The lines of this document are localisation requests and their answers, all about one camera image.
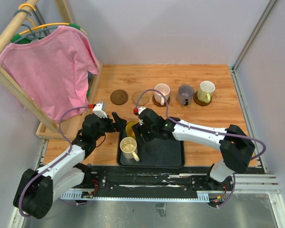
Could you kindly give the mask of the purple mug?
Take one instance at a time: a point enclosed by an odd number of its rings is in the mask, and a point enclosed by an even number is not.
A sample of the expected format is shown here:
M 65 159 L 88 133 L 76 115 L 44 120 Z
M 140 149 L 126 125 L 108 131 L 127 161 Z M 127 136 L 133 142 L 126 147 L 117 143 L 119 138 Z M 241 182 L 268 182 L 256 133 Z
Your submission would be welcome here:
M 181 85 L 178 88 L 177 102 L 180 105 L 188 106 L 192 102 L 193 95 L 194 95 L 194 89 L 192 86 L 187 84 Z

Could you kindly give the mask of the woven rattan coaster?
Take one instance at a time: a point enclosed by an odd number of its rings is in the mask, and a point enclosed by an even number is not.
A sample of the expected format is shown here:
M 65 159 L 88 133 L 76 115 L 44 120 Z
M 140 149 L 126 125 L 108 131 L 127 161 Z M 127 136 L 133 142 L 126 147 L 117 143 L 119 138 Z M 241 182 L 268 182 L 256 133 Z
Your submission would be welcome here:
M 142 93 L 143 93 L 143 91 L 136 91 L 136 92 L 132 95 L 132 102 L 133 102 L 134 104 L 136 104 L 138 98 L 140 97 L 140 95 L 141 95 Z M 150 100 L 150 96 L 148 95 L 148 93 L 145 93 L 145 94 L 141 97 L 141 99 L 140 99 L 138 105 L 139 105 L 139 106 L 144 106 L 144 105 L 146 105 L 146 104 L 149 102 L 149 100 Z

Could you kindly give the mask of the cream yellow mug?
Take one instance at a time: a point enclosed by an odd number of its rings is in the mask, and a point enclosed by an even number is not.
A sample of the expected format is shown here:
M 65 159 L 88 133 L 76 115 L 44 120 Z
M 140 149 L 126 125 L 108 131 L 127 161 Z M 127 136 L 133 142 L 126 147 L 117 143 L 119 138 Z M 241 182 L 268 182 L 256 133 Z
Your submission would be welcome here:
M 134 138 L 123 138 L 119 144 L 119 148 L 125 158 L 134 159 L 136 162 L 140 161 L 140 158 L 138 157 L 137 142 Z

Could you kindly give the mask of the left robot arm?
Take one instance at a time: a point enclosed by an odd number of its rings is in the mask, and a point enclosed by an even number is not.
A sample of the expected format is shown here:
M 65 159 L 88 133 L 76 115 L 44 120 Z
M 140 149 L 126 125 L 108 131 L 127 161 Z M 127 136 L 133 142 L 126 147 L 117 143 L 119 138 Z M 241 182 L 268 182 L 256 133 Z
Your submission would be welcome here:
M 92 184 L 91 168 L 81 162 L 96 148 L 99 138 L 107 133 L 121 132 L 127 121 L 112 113 L 113 118 L 100 118 L 96 114 L 85 117 L 82 128 L 69 147 L 43 167 L 27 169 L 21 177 L 13 205 L 24 217 L 45 217 L 62 194 L 79 185 Z

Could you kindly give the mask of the yellow glass mug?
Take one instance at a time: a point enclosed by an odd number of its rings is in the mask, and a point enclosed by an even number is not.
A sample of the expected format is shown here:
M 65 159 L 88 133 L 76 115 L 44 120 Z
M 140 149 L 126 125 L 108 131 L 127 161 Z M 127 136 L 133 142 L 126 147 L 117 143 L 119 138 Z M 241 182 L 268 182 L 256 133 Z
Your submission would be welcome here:
M 130 121 L 126 124 L 125 132 L 126 132 L 127 137 L 131 137 L 133 139 L 136 139 L 136 136 L 135 136 L 135 133 L 134 133 L 132 127 L 134 125 L 136 125 L 137 123 L 138 123 L 138 121 Z

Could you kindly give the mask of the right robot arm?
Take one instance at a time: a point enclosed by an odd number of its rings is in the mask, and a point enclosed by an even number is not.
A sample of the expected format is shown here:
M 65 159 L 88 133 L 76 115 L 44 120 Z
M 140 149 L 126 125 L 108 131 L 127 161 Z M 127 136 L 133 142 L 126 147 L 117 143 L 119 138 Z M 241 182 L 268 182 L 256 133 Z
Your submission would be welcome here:
M 135 108 L 133 112 L 139 119 L 135 135 L 141 135 L 146 142 L 154 139 L 188 141 L 221 152 L 222 159 L 212 166 L 205 179 L 209 189 L 217 190 L 226 177 L 247 171 L 255 145 L 237 125 L 211 128 L 175 117 L 164 119 L 152 109 L 142 106 Z

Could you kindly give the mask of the pale green octagonal mug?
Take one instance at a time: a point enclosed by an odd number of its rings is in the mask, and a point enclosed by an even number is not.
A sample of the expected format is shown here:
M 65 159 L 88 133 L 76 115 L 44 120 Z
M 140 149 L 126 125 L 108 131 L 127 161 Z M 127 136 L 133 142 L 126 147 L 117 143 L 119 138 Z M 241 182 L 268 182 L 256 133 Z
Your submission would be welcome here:
M 199 86 L 197 93 L 198 100 L 204 103 L 209 103 L 211 101 L 212 94 L 216 89 L 215 85 L 211 81 L 203 81 Z

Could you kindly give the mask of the pink mug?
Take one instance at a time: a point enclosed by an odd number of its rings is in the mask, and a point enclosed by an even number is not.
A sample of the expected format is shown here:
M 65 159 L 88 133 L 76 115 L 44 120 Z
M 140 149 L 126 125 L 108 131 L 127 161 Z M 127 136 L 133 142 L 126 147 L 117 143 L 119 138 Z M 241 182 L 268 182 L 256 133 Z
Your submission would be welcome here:
M 161 83 L 156 85 L 154 89 L 156 90 L 154 92 L 155 100 L 163 105 L 165 100 L 168 100 L 170 96 L 170 87 L 167 84 Z

